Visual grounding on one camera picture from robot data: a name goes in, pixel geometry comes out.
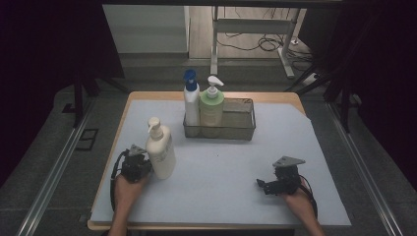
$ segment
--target white wall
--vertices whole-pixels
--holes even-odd
[[[186,6],[103,5],[119,53],[188,52]]]

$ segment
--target wooden floor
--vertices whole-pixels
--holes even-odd
[[[302,25],[306,10],[302,9],[298,17],[297,26],[293,33],[295,38]],[[288,8],[244,8],[244,7],[226,7],[218,9],[218,16],[220,18],[240,18],[240,19],[276,19],[276,20],[290,20],[294,9]],[[202,59],[210,58],[211,43],[212,43],[212,14],[211,7],[190,7],[190,58]],[[257,47],[259,40],[263,34],[240,34],[236,33],[219,33],[217,36],[217,51],[218,58],[278,58],[276,50],[264,51],[260,47],[254,50],[244,50]],[[279,40],[277,35],[268,34],[267,38]],[[277,46],[270,43],[263,43],[263,48],[272,49]],[[303,43],[298,45],[291,45],[290,48],[297,50],[306,50]]]

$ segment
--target blue cap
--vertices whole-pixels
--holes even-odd
[[[193,69],[187,70],[184,74],[185,89],[194,91],[197,89],[196,71]]]

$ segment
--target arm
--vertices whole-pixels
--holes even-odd
[[[123,175],[116,177],[115,209],[108,236],[125,236],[130,210],[142,192],[148,177],[137,183],[129,183]]]
[[[313,207],[306,193],[297,189],[293,195],[282,194],[280,196],[285,200],[294,215],[300,219],[310,236],[325,235],[322,226],[316,220]]]

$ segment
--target white tabletop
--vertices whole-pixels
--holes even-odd
[[[143,224],[259,225],[293,228],[300,222],[276,196],[266,196],[256,179],[274,181],[272,164],[283,155],[306,160],[299,173],[314,191],[321,225],[350,225],[346,210],[310,120],[290,104],[255,102],[257,128],[251,141],[185,138],[183,101],[132,100],[111,154],[113,166],[121,151],[145,147],[148,118],[168,126],[177,163],[172,176],[152,175],[129,221]],[[112,168],[97,193],[91,222],[111,222],[109,183]]]

